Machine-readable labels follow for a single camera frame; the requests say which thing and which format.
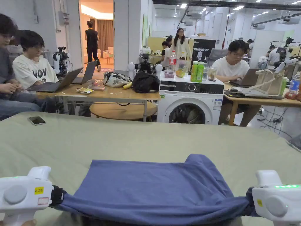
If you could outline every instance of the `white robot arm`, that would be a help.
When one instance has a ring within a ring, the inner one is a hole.
[[[63,190],[48,180],[51,168],[34,167],[27,176],[0,178],[0,213],[4,226],[22,226],[37,210],[63,201]]]

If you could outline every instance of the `green bottle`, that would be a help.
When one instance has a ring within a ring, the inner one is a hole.
[[[199,62],[197,66],[197,81],[196,82],[202,82],[204,74],[204,62]]]
[[[198,63],[199,63],[198,61],[193,61],[191,76],[190,76],[190,81],[191,82],[196,82],[197,81],[197,64]]]

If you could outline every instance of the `wooden stool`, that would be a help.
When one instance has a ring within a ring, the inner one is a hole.
[[[117,103],[96,102],[90,106],[92,114],[97,118],[108,118],[118,120],[138,120],[143,118],[144,105],[143,104],[129,104],[127,106],[120,106]],[[147,117],[154,115],[157,112],[157,106],[153,103],[147,103]]]

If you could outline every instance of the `black poster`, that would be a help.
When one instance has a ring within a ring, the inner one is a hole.
[[[200,61],[209,57],[211,50],[215,48],[215,42],[216,40],[194,39],[191,67],[193,61]]]

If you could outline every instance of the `blue cloth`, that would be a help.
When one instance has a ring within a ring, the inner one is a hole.
[[[129,224],[196,225],[234,219],[248,205],[206,156],[191,154],[185,163],[93,160],[58,209]]]

